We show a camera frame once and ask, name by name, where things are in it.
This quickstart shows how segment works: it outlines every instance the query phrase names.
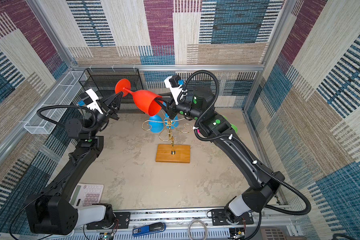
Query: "ventilation grille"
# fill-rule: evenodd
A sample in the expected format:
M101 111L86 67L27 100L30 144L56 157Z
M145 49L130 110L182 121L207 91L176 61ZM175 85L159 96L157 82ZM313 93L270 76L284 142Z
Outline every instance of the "ventilation grille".
M196 228L191 229L191 235L193 239L203 239L204 238L204 229ZM87 237L90 240L98 240L102 238L102 235L99 233L87 233ZM230 237L229 229L224 228L212 228L208 229L207 239L215 238L228 238ZM132 236L132 230L128 231L119 231L115 234L114 240L136 240L136 239L155 239L155 240L182 240L189 239L187 229L174 229L174 230L165 230L160 233L153 233L148 235L143 235L139 237ZM87 240L82 233L75 233L72 237L58 238L58 240Z
M279 228L261 228L262 240L285 240L286 235Z

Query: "green ball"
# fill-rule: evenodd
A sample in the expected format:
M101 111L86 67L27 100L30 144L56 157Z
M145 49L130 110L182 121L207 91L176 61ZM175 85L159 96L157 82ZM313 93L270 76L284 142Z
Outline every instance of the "green ball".
M233 128L233 130L235 131L235 133L237 133L237 127L235 125L233 125L232 123L230 124L230 126Z

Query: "wooden base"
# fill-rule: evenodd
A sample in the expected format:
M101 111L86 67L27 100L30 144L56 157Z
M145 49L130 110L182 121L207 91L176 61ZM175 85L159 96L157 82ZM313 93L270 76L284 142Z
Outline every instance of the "wooden base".
M191 146L177 145L174 146L176 154L171 154L172 146L170 144L159 144L156 153L156 162L180 162L190 163Z

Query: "blue plastic cup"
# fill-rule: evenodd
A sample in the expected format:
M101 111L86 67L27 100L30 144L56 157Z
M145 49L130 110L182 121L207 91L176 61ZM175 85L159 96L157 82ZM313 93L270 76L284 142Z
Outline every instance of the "blue plastic cup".
M163 119L159 115L154 115L149 118L151 121L157 121L157 122L151 122L149 121L148 124L152 126L151 132L157 133L161 132L164 128L164 125L162 123Z

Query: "white cable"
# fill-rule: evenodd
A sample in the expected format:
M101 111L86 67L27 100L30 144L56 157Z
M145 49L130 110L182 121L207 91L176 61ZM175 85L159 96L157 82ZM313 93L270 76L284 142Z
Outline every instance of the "white cable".
M203 221L199 220L199 219L194 219L194 220L191 222L191 224L189 224L189 227L188 227L188 236L189 236L189 238L190 238L191 240L194 240L194 239L192 238L192 235L191 235L191 226L192 226L192 224L197 223L197 222L200 223L200 224L204 227L204 229L205 229L205 235L204 235L204 238L203 238L202 240L206 240L206 237L207 237L207 235L208 235L208 230L206 229L205 223L204 223Z
M101 228L103 228L103 229L110 229L111 227L113 227L113 225L115 225L115 221L113 221L112 225L110 225L109 227L101 227Z

